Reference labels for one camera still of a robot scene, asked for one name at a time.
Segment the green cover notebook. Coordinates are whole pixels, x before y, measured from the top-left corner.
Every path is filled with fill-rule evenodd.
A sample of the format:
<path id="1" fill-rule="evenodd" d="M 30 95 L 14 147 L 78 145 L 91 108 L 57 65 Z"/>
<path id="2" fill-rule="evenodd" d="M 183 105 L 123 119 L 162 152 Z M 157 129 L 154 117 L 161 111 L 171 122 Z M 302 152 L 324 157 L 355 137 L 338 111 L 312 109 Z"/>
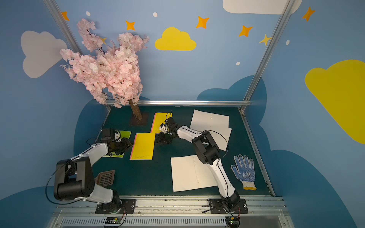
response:
<path id="1" fill-rule="evenodd" d="M 119 141 L 121 141 L 121 139 L 122 138 L 127 138 L 127 139 L 129 139 L 129 137 L 130 137 L 130 135 L 131 135 L 131 133 L 130 132 L 127 132 L 127 131 L 119 131 L 120 132 L 120 135 L 121 135 L 121 138 L 118 140 L 118 142 Z M 112 157 L 114 156 L 116 156 L 116 157 L 123 157 L 123 155 L 124 154 L 121 154 L 121 155 L 112 155 Z"/>

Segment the yellow cover notebook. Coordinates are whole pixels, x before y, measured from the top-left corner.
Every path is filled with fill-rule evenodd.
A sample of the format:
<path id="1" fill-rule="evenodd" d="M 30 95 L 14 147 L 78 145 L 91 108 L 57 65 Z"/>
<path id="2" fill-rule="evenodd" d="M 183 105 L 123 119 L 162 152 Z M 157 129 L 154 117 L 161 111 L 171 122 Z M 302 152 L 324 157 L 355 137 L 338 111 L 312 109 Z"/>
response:
<path id="1" fill-rule="evenodd" d="M 165 123 L 165 120 L 172 117 L 173 113 L 155 113 L 151 133 L 160 133 L 160 126 Z"/>

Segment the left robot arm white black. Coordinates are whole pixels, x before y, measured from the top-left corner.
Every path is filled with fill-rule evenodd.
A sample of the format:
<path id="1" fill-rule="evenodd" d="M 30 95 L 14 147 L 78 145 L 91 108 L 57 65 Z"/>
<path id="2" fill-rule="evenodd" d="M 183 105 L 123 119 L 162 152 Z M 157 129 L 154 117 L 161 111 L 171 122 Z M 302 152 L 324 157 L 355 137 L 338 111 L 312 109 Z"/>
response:
<path id="1" fill-rule="evenodd" d="M 130 211 L 117 191 L 95 182 L 92 166 L 109 154 L 108 144 L 97 142 L 68 160 L 60 160 L 54 172 L 54 198 L 62 201 L 89 201 L 97 204 L 96 214 L 126 214 Z"/>

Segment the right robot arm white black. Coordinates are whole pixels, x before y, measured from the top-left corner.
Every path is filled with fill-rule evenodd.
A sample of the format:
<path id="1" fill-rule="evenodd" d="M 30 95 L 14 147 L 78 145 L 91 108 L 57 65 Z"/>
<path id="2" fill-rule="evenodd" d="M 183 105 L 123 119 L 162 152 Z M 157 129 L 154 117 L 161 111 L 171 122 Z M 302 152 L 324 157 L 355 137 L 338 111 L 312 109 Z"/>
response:
<path id="1" fill-rule="evenodd" d="M 221 162 L 219 147 L 212 135 L 207 131 L 196 131 L 185 125 L 159 127 L 158 142 L 170 143 L 174 138 L 191 142 L 202 164 L 207 165 L 218 184 L 222 206 L 227 212 L 233 212 L 240 202 L 240 196 L 231 184 Z"/>

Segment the small open notebook far right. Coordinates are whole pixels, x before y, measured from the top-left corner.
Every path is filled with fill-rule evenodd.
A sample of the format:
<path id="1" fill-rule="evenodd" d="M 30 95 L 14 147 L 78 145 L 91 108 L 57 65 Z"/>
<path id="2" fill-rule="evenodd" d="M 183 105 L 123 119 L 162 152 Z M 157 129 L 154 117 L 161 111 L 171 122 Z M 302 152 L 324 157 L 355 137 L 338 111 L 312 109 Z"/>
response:
<path id="1" fill-rule="evenodd" d="M 210 130 L 216 144 L 220 150 L 226 151 L 227 143 L 229 141 L 232 129 L 228 127 L 220 127 L 217 129 Z"/>

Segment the brown litter scoop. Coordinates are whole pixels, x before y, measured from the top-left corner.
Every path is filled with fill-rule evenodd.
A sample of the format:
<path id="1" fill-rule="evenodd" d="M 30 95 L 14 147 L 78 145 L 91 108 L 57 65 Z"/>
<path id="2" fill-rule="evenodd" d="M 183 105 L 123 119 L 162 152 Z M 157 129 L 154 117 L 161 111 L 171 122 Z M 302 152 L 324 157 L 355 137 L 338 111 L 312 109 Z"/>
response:
<path id="1" fill-rule="evenodd" d="M 95 178 L 95 184 L 102 187 L 111 186 L 114 184 L 115 170 L 101 172 Z"/>

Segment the left controller board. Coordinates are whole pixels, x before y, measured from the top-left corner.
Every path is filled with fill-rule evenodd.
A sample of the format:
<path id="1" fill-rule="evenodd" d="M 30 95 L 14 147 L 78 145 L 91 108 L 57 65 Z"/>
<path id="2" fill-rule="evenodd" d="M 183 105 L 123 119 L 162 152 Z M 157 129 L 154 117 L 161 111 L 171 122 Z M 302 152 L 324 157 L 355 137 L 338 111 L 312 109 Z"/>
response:
<path id="1" fill-rule="evenodd" d="M 119 227 L 122 223 L 122 217 L 107 217 L 105 227 Z"/>

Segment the controller board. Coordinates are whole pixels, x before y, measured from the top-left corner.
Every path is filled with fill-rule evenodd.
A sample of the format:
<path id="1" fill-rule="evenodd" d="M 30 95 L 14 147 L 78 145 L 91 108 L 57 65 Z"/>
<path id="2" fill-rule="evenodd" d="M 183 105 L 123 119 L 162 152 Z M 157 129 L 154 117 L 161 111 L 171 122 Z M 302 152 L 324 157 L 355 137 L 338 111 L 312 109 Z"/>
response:
<path id="1" fill-rule="evenodd" d="M 107 217 L 105 227 L 119 227 L 122 223 L 122 217 Z"/>
<path id="2" fill-rule="evenodd" d="M 225 217 L 226 228 L 238 228 L 240 226 L 239 217 Z"/>

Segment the pink cherry blossom tree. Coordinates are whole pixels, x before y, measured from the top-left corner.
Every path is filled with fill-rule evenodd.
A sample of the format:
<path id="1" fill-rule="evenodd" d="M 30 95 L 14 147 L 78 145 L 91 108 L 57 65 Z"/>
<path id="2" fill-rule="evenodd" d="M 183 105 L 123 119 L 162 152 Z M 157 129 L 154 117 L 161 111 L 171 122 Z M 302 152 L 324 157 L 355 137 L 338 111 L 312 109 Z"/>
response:
<path id="1" fill-rule="evenodd" d="M 109 98 L 114 106 L 121 108 L 130 105 L 136 121 L 143 115 L 138 107 L 143 85 L 137 52 L 146 47 L 149 37 L 144 38 L 132 33 L 119 34 L 117 43 L 103 49 L 104 41 L 92 31 L 95 23 L 82 19 L 77 23 L 82 44 L 95 55 L 82 55 L 71 49 L 61 49 L 60 54 L 67 64 L 62 65 L 69 77 L 82 83 L 93 98 L 102 105 Z"/>

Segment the right controller board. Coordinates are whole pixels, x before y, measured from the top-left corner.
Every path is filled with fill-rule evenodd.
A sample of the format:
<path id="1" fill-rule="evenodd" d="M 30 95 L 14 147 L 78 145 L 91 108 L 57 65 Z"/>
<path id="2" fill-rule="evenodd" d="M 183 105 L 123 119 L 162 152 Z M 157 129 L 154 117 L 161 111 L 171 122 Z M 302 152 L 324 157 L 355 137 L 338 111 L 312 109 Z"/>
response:
<path id="1" fill-rule="evenodd" d="M 240 226 L 239 217 L 225 217 L 226 228 L 238 228 Z"/>

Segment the aluminium rail back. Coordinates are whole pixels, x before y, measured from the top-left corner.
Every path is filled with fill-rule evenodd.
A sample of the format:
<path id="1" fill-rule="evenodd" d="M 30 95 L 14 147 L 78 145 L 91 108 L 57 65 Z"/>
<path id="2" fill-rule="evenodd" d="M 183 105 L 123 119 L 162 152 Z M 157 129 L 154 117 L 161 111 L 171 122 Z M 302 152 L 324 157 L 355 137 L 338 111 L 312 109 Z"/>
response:
<path id="1" fill-rule="evenodd" d="M 247 100 L 242 101 L 203 101 L 203 100 L 140 100 L 138 105 L 141 106 L 224 106 L 239 107 L 249 106 L 251 103 Z"/>

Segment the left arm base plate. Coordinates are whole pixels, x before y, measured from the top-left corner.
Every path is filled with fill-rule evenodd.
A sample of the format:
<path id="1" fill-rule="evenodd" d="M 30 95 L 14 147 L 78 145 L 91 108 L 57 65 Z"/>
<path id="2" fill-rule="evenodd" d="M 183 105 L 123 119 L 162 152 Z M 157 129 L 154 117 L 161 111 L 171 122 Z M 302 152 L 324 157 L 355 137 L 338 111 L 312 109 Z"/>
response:
<path id="1" fill-rule="evenodd" d="M 104 215 L 133 214 L 135 207 L 136 199 L 120 199 L 117 202 L 98 204 L 95 213 Z"/>

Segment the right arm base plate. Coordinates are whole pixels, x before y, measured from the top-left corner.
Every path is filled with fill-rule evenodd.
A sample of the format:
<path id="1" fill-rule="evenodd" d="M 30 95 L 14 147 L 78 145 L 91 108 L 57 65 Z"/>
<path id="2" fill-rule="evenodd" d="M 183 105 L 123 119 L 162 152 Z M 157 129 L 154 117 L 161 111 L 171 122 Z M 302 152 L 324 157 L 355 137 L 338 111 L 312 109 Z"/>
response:
<path id="1" fill-rule="evenodd" d="M 238 204 L 234 206 L 231 210 L 226 210 L 223 206 L 222 199 L 208 199 L 208 205 L 210 207 L 211 214 L 223 214 L 223 213 L 231 213 L 231 214 L 248 214 L 248 206 L 245 199 L 240 199 Z"/>

